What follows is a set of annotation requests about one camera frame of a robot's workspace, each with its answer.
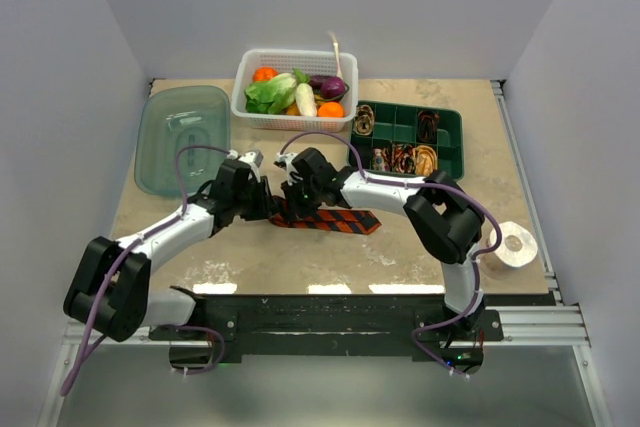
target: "container lid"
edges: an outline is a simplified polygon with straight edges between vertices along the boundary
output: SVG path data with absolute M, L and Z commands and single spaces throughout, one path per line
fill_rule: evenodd
M 175 197 L 180 189 L 174 170 L 175 156 L 188 145 L 230 146 L 229 97 L 208 85 L 177 87 L 151 97 L 144 106 L 134 178 L 149 194 Z M 195 192 L 215 178 L 225 156 L 194 149 L 182 154 L 180 172 L 187 191 Z

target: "white light patch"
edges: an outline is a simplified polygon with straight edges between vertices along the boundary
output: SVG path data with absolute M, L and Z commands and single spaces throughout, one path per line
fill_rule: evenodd
M 307 292 L 309 294 L 350 294 L 351 289 L 346 284 L 312 284 L 307 287 Z
M 374 294 L 444 294 L 444 286 L 427 284 L 371 284 Z
M 236 290 L 238 290 L 238 285 L 205 282 L 204 284 L 195 284 L 191 290 L 193 290 L 194 294 L 235 294 Z

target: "roll of tape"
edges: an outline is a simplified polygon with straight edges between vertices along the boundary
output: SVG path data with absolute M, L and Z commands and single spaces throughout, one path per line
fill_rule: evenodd
M 531 232 L 516 224 L 507 221 L 500 224 L 502 230 L 502 244 L 495 251 L 496 256 L 507 266 L 519 269 L 531 263 L 538 255 L 538 243 Z M 489 234 L 489 244 L 496 241 L 496 230 Z

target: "transparent green container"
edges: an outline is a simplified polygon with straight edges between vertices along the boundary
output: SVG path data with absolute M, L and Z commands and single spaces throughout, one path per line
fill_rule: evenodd
M 438 155 L 438 169 L 444 170 L 455 180 L 464 177 L 464 149 L 462 143 L 462 117 L 459 112 L 416 105 L 390 104 L 361 100 L 358 105 L 369 105 L 374 112 L 375 122 L 370 135 L 358 135 L 351 129 L 351 143 L 359 150 L 372 152 L 373 149 L 387 148 L 390 144 L 429 145 Z M 436 112 L 440 116 L 438 134 L 433 144 L 421 142 L 418 138 L 418 114 L 422 111 Z M 349 151 L 349 165 L 356 165 Z M 365 169 L 371 169 L 371 155 L 363 156 Z M 386 172 L 399 177 L 416 177 L 412 174 Z
M 180 189 L 174 159 L 188 145 L 230 147 L 229 97 L 221 89 L 202 85 L 164 90 L 144 106 L 134 178 L 144 192 L 175 197 Z M 225 156 L 205 149 L 180 157 L 180 172 L 189 193 L 215 178 Z

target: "gray floor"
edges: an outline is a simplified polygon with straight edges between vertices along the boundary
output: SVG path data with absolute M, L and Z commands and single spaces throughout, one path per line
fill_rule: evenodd
M 470 382 L 403 358 L 246 357 L 184 380 L 167 348 L 105 346 L 64 426 L 591 426 L 571 348 L 487 349 Z

